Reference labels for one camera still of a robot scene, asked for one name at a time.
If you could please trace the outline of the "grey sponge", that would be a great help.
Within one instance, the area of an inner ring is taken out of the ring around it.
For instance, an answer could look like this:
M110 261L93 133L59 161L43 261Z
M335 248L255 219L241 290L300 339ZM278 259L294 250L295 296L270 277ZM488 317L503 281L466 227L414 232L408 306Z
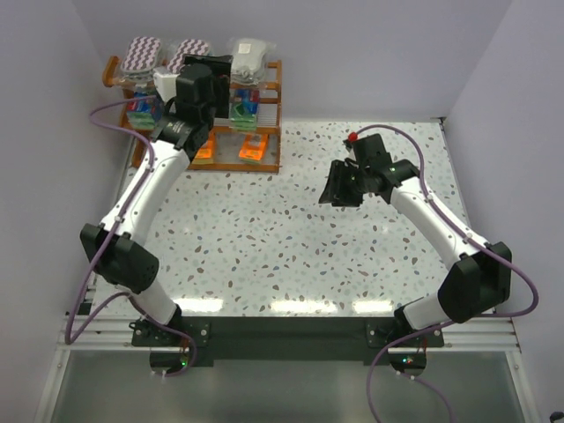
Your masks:
M267 59L276 49L275 43L253 38L239 38L233 43L231 81L239 85L260 85L264 82Z
M186 56L209 56L211 53L211 44L201 39L176 42L172 46L172 54L167 59L166 69L169 73L178 74Z

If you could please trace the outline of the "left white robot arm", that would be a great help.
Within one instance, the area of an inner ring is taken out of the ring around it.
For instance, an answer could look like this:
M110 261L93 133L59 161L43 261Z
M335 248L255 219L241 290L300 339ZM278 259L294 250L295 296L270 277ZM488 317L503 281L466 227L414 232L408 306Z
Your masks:
M155 75L164 110L142 165L115 207L80 240L91 271L117 286L154 326L182 329L180 307L157 280L160 264L145 248L151 224L173 183L188 168L218 118L229 112L233 57L185 56L177 74Z

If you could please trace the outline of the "purple wavy striped sponge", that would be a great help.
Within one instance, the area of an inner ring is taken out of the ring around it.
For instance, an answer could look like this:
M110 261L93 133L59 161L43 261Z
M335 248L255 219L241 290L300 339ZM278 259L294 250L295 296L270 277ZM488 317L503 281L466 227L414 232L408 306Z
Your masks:
M166 50L160 38L135 37L129 44L119 65L115 83L121 86L143 86L153 81L154 71L162 67Z

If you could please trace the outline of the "blue green sponge pack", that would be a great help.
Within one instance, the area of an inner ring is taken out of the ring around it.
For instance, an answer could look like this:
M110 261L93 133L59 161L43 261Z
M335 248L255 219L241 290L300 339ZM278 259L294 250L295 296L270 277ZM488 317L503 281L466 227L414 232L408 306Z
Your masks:
M254 88L234 89L229 110L230 127L243 132L257 128L260 91Z
M163 103L156 91L134 92L126 106L126 116L134 130L154 130L162 116Z

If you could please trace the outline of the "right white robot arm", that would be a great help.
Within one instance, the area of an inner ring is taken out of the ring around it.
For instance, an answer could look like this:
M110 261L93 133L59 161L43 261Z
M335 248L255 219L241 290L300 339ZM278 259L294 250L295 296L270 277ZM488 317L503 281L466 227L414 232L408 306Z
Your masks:
M367 194L380 197L416 226L448 271L436 293L395 310L398 336L465 323L508 299L512 253L504 243L490 243L445 210L425 187L423 171L409 160L394 161L380 135L352 134L345 147L349 156L331 162L320 203L358 207Z

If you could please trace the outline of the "orange sponge box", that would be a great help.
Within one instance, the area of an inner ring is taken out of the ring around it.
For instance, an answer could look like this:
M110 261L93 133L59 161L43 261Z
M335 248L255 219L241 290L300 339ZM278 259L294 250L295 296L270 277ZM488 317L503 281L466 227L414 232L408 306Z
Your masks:
M192 161L193 165L210 165L215 162L217 138L214 132L209 134L207 141L198 150L197 155Z
M268 134L247 134L239 151L239 159L253 165L262 163L269 144Z

